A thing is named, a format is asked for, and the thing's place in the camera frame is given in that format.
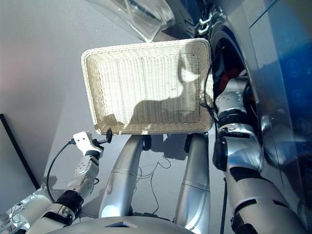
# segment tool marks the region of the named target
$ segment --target black pole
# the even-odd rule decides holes
[[[16,153],[18,154],[18,156],[19,156],[19,158],[20,158],[20,160],[21,160],[21,162],[22,162],[22,164],[23,164],[23,166],[24,166],[24,168],[25,168],[29,178],[33,182],[33,185],[35,186],[35,188],[39,189],[40,186],[38,184],[38,181],[36,180],[34,174],[30,170],[30,167],[28,166],[28,163],[27,163],[23,153],[21,152],[20,147],[19,147],[18,143],[16,142],[16,140],[15,140],[15,138],[14,138],[12,132],[11,132],[11,129],[10,129],[8,123],[6,122],[5,117],[4,117],[3,114],[0,114],[0,119],[1,119],[1,122],[2,122],[2,124],[3,124],[3,126],[4,126],[4,128],[6,130],[6,133],[8,134],[8,136],[9,136],[9,138],[10,138],[10,140],[11,140],[13,146],[14,146],[14,149],[16,150]]]

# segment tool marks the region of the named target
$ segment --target wicker basket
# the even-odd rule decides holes
[[[204,86],[211,63],[205,39],[91,49],[82,68],[95,129],[105,134],[206,132],[213,124]],[[209,74],[206,101],[213,103]]]

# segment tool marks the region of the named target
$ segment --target robotic arm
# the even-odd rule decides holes
[[[110,143],[112,132],[109,129],[106,140],[100,142],[92,139],[89,132],[75,134],[74,140],[83,154],[75,169],[74,178],[57,201],[31,226],[27,234],[44,234],[71,225],[79,215],[84,199],[92,193],[98,175],[98,160],[102,157],[104,149],[100,144]]]
[[[214,165],[224,171],[237,234],[307,233],[283,195],[261,176],[261,146],[248,124],[243,104],[246,78],[231,79],[216,98],[220,128]]]

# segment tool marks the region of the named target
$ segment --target silver robot leg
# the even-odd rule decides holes
[[[151,137],[132,135],[112,169],[98,216],[126,216],[136,186],[138,164],[143,150],[149,150]]]
[[[175,211],[174,223],[207,234],[210,219],[208,138],[192,134],[189,157]]]

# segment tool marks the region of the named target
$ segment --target cable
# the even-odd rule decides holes
[[[227,186],[226,186],[226,180],[224,179],[224,197],[223,197],[223,208],[222,208],[222,218],[221,218],[220,234],[224,233],[224,222],[225,222],[227,198],[228,198],[228,189],[227,189]]]
[[[96,182],[93,185],[97,185],[99,183],[99,179],[95,178],[94,180],[96,180]]]
[[[48,192],[48,195],[49,195],[49,198],[51,199],[51,201],[53,203],[55,203],[55,200],[53,199],[52,195],[51,195],[51,192],[50,192],[50,187],[49,187],[49,176],[50,176],[50,172],[51,172],[51,169],[52,169],[52,166],[55,162],[55,160],[58,158],[58,156],[60,155],[60,153],[62,153],[62,151],[68,146],[72,144],[71,143],[71,140],[68,141],[64,146],[63,148],[60,149],[60,151],[57,153],[57,155],[55,155],[54,159],[52,160],[51,164],[50,164],[50,167],[49,167],[49,170],[48,170],[48,174],[47,174],[47,192]]]
[[[152,192],[153,192],[153,195],[154,195],[156,204],[157,204],[157,208],[156,208],[156,210],[155,210],[152,214],[155,214],[155,213],[158,211],[158,209],[159,209],[159,204],[158,204],[157,197],[156,197],[155,192],[154,192],[154,189],[153,189],[153,184],[152,184],[153,175],[154,175],[154,173],[153,173],[152,176],[151,176],[151,188],[152,188]]]
[[[207,81],[208,81],[208,76],[212,70],[212,67],[213,67],[213,64],[215,63],[216,59],[219,57],[219,55],[221,54],[222,50],[225,48],[225,46],[223,46],[214,56],[210,66],[209,66],[209,69],[208,69],[208,73],[207,73],[207,77],[205,79],[205,86],[204,86],[204,100],[205,100],[205,107],[207,107],[207,109],[209,108],[208,105],[207,105],[207,98],[206,98],[206,88],[207,88]]]
[[[136,179],[136,182],[138,183],[141,179],[147,179],[147,178],[151,178],[150,180],[150,184],[151,184],[151,189],[152,189],[152,193],[153,193],[153,196],[155,198],[155,201],[156,201],[156,204],[157,204],[157,208],[154,212],[152,212],[152,214],[155,214],[158,209],[159,209],[159,203],[158,203],[158,200],[157,200],[157,197],[156,197],[156,194],[154,192],[154,188],[153,188],[153,184],[152,184],[152,181],[153,181],[153,176],[155,174],[155,170],[157,168],[157,166],[161,166],[163,169],[169,169],[171,167],[171,162],[165,157],[165,155],[163,155],[163,158],[166,159],[168,162],[169,162],[169,166],[168,167],[165,167],[163,166],[160,162],[157,162],[156,166],[154,167],[154,169],[152,170],[152,172],[148,173],[147,175],[143,175],[142,174],[142,169],[140,167],[138,167],[139,171],[140,171],[140,175],[137,177]]]
[[[19,202],[19,203],[15,204],[14,209],[13,209],[13,211],[12,211],[12,215],[11,215],[11,220],[12,220],[13,223],[19,223],[19,222],[16,222],[16,221],[14,220],[14,216],[15,216],[16,214],[18,214],[23,208],[24,208],[24,204],[23,204],[23,203]]]

